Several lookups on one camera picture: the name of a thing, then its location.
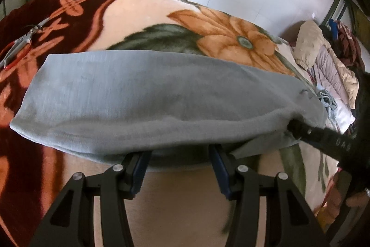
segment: pile of clothes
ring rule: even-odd
[[[333,126],[345,133],[355,122],[366,91],[360,88],[365,65],[349,28],[332,19],[330,25],[328,29],[306,21],[300,28],[293,57],[310,75]]]

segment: flower center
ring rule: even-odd
[[[246,47],[249,50],[253,49],[252,43],[247,38],[245,38],[243,36],[238,36],[238,37],[236,37],[236,40],[239,42],[239,44],[242,47]]]

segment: bed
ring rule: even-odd
[[[16,246],[27,246],[43,215],[77,171],[105,164],[37,145],[9,128],[25,92],[48,54],[94,50],[193,53],[297,77],[314,89],[289,44],[264,29],[185,0],[33,0],[0,21],[0,50],[46,17],[31,51],[0,71],[0,225]],[[243,45],[243,37],[252,48]],[[324,200],[337,161],[300,142],[247,162],[260,174],[286,171],[313,211]]]

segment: orange flower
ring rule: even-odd
[[[209,57],[294,75],[275,55],[276,44],[249,21],[217,10],[199,7],[200,13],[180,10],[167,17],[202,35],[199,49]]]

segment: metal bolt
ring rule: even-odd
[[[82,174],[81,172],[77,172],[77,173],[74,173],[72,178],[73,180],[80,180],[82,177],[83,177],[84,174]]]
[[[115,165],[113,166],[113,170],[114,170],[115,172],[120,172],[120,171],[122,171],[122,170],[123,170],[123,165],[121,165],[121,164],[115,164]]]
[[[288,179],[288,174],[285,173],[285,172],[280,172],[278,175],[277,175],[281,180],[287,180]]]
[[[247,172],[247,171],[248,171],[248,167],[247,167],[247,166],[245,166],[245,165],[243,165],[243,164],[241,164],[239,167],[237,167],[237,170],[238,170],[239,172],[241,172],[241,173],[245,173],[245,172]]]

